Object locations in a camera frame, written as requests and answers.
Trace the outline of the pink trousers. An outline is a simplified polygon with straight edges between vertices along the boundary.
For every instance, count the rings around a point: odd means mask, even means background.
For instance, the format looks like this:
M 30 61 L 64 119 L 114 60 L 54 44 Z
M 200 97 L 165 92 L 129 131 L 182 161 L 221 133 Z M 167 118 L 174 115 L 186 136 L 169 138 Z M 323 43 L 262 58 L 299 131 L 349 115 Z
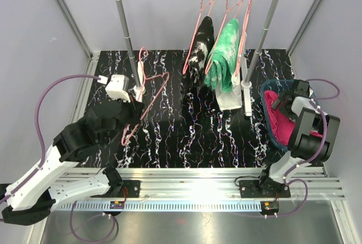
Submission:
M 272 105 L 278 100 L 278 97 L 274 91 L 266 90 L 261 94 L 262 103 L 265 110 L 266 123 L 268 123 L 270 137 L 274 139 L 274 144 L 279 148 L 286 147 L 289 139 L 295 127 L 295 122 L 292 121 L 287 115 L 281 112 L 281 105 L 279 108 L 272 108 Z M 302 107 L 305 105 L 307 108 L 314 109 L 310 104 L 310 98 L 304 96 L 292 97 L 291 101 L 291 115 L 296 116 L 297 113 L 301 112 Z

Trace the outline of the black white tie-dye trousers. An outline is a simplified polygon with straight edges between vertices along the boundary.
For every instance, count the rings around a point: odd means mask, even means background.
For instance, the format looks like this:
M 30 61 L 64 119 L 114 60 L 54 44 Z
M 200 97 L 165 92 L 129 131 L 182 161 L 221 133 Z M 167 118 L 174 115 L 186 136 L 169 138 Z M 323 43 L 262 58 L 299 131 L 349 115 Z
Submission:
M 182 65 L 187 63 L 188 69 L 182 75 L 180 91 L 186 94 L 193 87 L 201 87 L 204 82 L 206 60 L 214 45 L 214 26 L 211 17 L 203 18 L 193 41 L 188 60 L 187 54 L 182 60 Z

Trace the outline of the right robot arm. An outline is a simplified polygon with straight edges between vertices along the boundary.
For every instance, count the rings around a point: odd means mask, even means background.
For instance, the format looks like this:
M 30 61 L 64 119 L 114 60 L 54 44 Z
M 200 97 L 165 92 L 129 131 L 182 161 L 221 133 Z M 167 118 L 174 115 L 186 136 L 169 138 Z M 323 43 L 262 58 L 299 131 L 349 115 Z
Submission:
M 270 140 L 285 154 L 261 172 L 256 187 L 279 197 L 299 168 L 329 159 L 341 121 L 322 110 L 310 80 L 268 80 L 260 96 Z

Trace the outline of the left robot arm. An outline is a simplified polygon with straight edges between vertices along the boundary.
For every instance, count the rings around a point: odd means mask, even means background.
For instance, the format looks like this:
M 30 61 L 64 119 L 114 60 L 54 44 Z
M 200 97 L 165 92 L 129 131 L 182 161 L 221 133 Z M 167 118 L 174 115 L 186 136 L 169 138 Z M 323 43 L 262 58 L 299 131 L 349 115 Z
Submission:
M 122 135 L 127 125 L 140 123 L 144 106 L 135 99 L 111 100 L 92 107 L 78 121 L 67 125 L 54 138 L 44 159 L 16 182 L 1 185 L 1 201 L 7 203 L 1 220 L 29 226 L 65 204 L 92 196 L 120 195 L 123 179 L 112 166 L 84 180 L 61 185 L 56 185 L 56 181 Z

